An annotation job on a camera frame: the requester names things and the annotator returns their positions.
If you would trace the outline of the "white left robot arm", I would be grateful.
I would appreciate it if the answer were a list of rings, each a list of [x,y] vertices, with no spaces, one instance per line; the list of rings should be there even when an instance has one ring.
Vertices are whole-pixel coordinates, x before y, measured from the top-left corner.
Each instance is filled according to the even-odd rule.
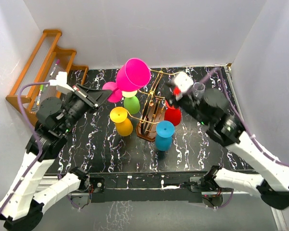
[[[61,91],[64,101],[49,97],[40,103],[37,123],[24,153],[21,167],[0,201],[0,220],[8,231],[31,231],[45,212],[69,193],[85,192],[90,186],[87,172],[75,167],[43,191],[37,188],[67,142],[66,134],[84,116],[94,113],[112,94],[76,84]]]

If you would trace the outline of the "magenta wine glass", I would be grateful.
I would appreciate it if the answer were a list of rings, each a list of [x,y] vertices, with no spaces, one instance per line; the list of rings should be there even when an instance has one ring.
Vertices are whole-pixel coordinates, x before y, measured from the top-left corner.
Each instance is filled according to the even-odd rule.
[[[123,92],[132,92],[146,86],[151,80],[148,65],[139,58],[129,59],[117,72],[115,81],[103,85],[103,90],[111,90],[107,99],[110,103],[121,101]]]

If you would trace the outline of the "red wine glass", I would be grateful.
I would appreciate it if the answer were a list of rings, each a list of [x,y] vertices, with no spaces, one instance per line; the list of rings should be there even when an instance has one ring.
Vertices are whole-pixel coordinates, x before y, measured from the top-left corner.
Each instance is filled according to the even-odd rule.
[[[165,101],[165,105],[167,109],[165,111],[164,120],[171,122],[174,126],[179,125],[182,119],[181,110],[174,106],[170,106],[167,101]]]

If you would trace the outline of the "clear wine glass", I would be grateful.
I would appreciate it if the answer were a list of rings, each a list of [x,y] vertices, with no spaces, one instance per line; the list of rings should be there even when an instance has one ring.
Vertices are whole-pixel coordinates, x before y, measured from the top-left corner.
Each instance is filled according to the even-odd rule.
[[[199,97],[201,98],[203,93],[205,91],[205,85],[201,82],[196,82],[194,85],[193,85],[193,93],[196,97]]]

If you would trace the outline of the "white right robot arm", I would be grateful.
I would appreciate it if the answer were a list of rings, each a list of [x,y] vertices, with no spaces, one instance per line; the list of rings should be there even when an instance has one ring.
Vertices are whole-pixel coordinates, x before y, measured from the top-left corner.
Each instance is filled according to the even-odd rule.
[[[252,141],[243,123],[228,113],[230,102],[221,91],[205,90],[200,99],[192,93],[171,93],[166,101],[207,126],[206,134],[213,141],[244,159],[256,171],[244,174],[212,166],[203,179],[209,190],[232,188],[260,197],[273,208],[283,210],[289,207],[289,167],[265,156],[259,144]]]

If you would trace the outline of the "gold wire wine glass rack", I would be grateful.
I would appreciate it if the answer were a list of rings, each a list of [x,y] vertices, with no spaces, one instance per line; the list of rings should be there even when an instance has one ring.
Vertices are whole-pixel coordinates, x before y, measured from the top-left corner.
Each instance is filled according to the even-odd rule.
[[[148,92],[141,91],[140,89],[137,91],[146,96],[146,101],[144,103],[141,117],[134,117],[128,110],[127,113],[129,117],[138,120],[138,124],[135,129],[137,136],[146,141],[154,142],[157,136],[157,124],[161,121],[164,121],[164,114],[167,110],[165,97],[158,95],[159,83],[164,75],[175,76],[178,74],[178,72],[171,74],[164,73],[161,70],[155,71],[151,69],[151,71],[157,72],[157,77],[155,78],[151,89]]]

